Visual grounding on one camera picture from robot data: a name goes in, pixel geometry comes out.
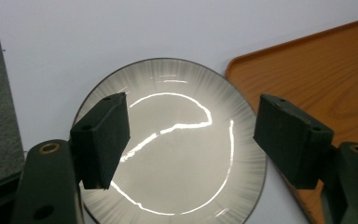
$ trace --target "white plate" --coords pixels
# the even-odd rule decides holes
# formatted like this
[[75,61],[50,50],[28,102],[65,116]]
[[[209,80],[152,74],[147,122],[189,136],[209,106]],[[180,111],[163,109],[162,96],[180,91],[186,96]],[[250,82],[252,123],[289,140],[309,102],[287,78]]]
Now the white plate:
[[131,140],[109,190],[82,189],[101,223],[242,223],[266,174],[241,94],[197,63],[151,59],[104,79],[78,111],[124,91]]

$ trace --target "white table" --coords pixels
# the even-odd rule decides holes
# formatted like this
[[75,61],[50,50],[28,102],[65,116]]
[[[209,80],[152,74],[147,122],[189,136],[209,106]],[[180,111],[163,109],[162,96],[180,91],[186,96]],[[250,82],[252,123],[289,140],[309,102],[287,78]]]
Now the white table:
[[[87,94],[128,63],[182,58],[223,75],[236,56],[352,21],[358,0],[0,0],[0,38],[25,150],[68,139]],[[271,164],[247,223],[307,223]]]

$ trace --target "orange tray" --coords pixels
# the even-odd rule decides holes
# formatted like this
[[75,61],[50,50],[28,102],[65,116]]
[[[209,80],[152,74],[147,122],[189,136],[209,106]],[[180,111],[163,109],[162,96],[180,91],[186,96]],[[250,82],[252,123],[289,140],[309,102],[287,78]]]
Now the orange tray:
[[[358,142],[358,21],[235,58],[226,76],[254,111],[261,93],[281,96],[332,128],[336,147]],[[313,223],[322,187],[292,190]]]

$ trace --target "plate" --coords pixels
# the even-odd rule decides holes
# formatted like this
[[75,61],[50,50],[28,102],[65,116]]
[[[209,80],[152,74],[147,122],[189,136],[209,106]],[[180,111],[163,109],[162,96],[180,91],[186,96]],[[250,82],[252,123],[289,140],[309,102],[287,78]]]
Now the plate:
[[150,59],[99,83],[76,121],[122,91],[131,140],[111,187],[81,190],[90,215],[100,223],[244,222],[263,188],[266,155],[241,94],[200,64]]

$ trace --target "ceramic plate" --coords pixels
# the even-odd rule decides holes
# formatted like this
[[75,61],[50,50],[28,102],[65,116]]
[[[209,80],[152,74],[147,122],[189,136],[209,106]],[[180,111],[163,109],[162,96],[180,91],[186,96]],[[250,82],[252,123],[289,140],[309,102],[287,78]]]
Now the ceramic plate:
[[242,223],[263,188],[266,155],[253,140],[255,114],[205,66],[151,59],[104,79],[81,119],[106,95],[124,91],[131,140],[109,190],[82,189],[101,223]]

